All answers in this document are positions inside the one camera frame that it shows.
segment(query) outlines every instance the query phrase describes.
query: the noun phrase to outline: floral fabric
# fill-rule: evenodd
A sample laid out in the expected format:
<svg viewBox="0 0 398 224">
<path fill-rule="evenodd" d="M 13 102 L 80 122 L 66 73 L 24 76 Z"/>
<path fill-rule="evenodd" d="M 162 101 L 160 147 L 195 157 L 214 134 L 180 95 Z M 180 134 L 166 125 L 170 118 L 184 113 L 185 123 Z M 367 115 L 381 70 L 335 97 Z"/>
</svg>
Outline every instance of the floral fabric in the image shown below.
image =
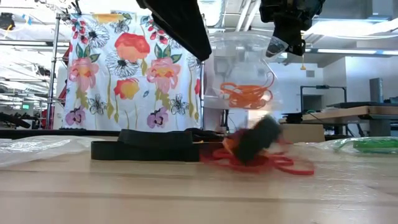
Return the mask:
<svg viewBox="0 0 398 224">
<path fill-rule="evenodd" d="M 66 128 L 198 128 L 198 60 L 150 16 L 72 15 Z"/>
</svg>

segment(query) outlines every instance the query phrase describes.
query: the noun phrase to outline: purple flower print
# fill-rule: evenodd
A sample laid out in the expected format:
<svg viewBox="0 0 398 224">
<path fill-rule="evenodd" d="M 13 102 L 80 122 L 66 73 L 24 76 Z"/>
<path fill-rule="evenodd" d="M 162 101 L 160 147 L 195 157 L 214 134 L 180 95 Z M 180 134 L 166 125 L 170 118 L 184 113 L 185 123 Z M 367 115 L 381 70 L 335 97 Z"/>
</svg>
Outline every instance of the purple flower print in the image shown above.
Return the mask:
<svg viewBox="0 0 398 224">
<path fill-rule="evenodd" d="M 79 108 L 75 108 L 73 111 L 70 111 L 65 117 L 67 124 L 81 124 L 86 119 L 86 113 L 83 111 L 83 109 L 84 107 L 80 106 Z"/>
<path fill-rule="evenodd" d="M 154 128 L 155 126 L 164 128 L 166 122 L 169 121 L 169 115 L 166 113 L 167 108 L 162 107 L 159 110 L 155 110 L 151 113 L 147 118 L 147 124 L 150 128 Z"/>
</svg>

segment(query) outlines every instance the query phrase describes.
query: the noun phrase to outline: cardboard box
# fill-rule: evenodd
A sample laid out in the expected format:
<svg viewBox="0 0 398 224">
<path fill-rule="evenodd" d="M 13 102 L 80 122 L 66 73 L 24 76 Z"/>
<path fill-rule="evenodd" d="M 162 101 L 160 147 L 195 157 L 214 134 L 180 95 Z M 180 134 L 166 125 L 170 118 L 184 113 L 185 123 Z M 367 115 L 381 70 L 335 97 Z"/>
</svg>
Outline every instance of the cardboard box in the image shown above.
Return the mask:
<svg viewBox="0 0 398 224">
<path fill-rule="evenodd" d="M 322 124 L 281 124 L 286 140 L 297 142 L 324 142 Z"/>
</svg>

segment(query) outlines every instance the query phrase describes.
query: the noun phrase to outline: orange rubber band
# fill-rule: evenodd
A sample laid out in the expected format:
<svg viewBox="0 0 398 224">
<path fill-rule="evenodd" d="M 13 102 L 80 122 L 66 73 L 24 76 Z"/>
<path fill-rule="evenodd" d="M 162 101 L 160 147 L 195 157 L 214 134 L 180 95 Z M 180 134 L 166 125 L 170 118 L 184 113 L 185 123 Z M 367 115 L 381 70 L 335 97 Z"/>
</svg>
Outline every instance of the orange rubber band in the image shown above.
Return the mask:
<svg viewBox="0 0 398 224">
<path fill-rule="evenodd" d="M 271 83 L 267 86 L 237 85 L 231 82 L 224 82 L 220 85 L 220 90 L 223 94 L 229 95 L 226 100 L 229 101 L 230 107 L 258 110 L 274 98 L 269 88 L 274 84 L 275 75 L 272 72 L 269 72 L 267 75 L 271 75 L 272 78 Z M 269 99 L 262 99 L 267 92 L 269 94 Z"/>
</svg>

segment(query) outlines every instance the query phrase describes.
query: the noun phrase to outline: clear plastic sheet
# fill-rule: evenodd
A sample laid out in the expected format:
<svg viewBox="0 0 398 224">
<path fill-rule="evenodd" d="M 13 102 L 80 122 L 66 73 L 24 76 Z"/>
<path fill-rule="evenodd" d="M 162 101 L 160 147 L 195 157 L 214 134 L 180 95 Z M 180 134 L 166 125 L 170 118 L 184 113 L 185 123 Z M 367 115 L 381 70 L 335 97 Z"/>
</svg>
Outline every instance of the clear plastic sheet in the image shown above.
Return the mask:
<svg viewBox="0 0 398 224">
<path fill-rule="evenodd" d="M 362 154 L 397 154 L 397 137 L 365 137 L 326 141 L 321 143 L 298 143 L 300 146 L 312 146 L 326 151 L 362 153 Z"/>
<path fill-rule="evenodd" d="M 34 136 L 3 140 L 0 141 L 0 167 L 89 151 L 92 141 L 102 141 L 102 139 L 78 136 Z"/>
<path fill-rule="evenodd" d="M 276 74 L 266 57 L 270 38 L 255 33 L 215 33 L 213 54 L 205 62 L 205 107 L 276 110 L 282 104 Z"/>
</svg>

